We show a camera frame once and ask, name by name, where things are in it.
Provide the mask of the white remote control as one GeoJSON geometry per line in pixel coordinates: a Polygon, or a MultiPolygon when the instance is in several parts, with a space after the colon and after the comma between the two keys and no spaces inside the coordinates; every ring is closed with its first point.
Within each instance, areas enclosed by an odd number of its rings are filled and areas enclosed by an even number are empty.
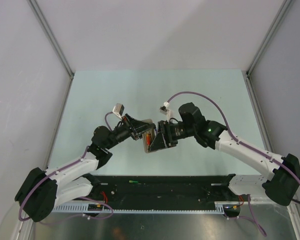
{"type": "Polygon", "coordinates": [[[143,147],[144,147],[145,153],[147,153],[147,154],[149,153],[149,146],[153,142],[153,140],[156,136],[156,133],[157,133],[156,126],[152,126],[150,129],[148,129],[147,131],[145,131],[142,134],[143,147]]]}

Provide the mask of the red battery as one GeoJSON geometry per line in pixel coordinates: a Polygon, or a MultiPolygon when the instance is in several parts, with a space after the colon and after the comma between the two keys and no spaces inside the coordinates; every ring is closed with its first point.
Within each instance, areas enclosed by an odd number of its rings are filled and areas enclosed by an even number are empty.
{"type": "Polygon", "coordinates": [[[145,135],[145,140],[146,140],[146,145],[147,145],[147,146],[150,146],[151,143],[152,143],[152,135],[151,135],[150,133],[147,133],[147,134],[145,135]]]}

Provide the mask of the green battery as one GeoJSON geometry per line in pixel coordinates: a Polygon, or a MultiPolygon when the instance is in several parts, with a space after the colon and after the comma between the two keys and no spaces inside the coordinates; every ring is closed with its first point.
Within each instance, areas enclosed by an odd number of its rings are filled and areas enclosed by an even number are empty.
{"type": "Polygon", "coordinates": [[[128,182],[131,183],[131,184],[138,184],[139,183],[138,181],[135,181],[135,180],[129,180],[128,182]]]}

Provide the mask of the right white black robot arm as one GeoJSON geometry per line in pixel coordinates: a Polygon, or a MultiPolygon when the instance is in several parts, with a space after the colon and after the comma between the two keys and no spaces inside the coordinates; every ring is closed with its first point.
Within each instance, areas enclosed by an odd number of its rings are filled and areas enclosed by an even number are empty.
{"type": "Polygon", "coordinates": [[[300,186],[300,163],[296,156],[281,156],[243,142],[225,125],[205,119],[192,102],[181,105],[178,112],[180,122],[158,122],[148,152],[173,148],[179,140],[194,137],[202,147],[229,154],[259,172],[265,178],[261,185],[265,195],[275,203],[288,206],[293,201],[300,186]]]}

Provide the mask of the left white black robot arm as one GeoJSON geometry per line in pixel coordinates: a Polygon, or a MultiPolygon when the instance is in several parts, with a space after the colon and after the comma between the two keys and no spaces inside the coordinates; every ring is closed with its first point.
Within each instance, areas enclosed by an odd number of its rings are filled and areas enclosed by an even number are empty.
{"type": "Polygon", "coordinates": [[[85,197],[97,199],[101,188],[86,175],[108,163],[112,157],[111,148],[128,138],[137,141],[155,127],[150,120],[137,120],[125,114],[114,129],[98,126],[82,156],[59,167],[32,169],[14,198],[19,204],[19,221],[40,222],[55,207],[68,201],[85,197]]]}

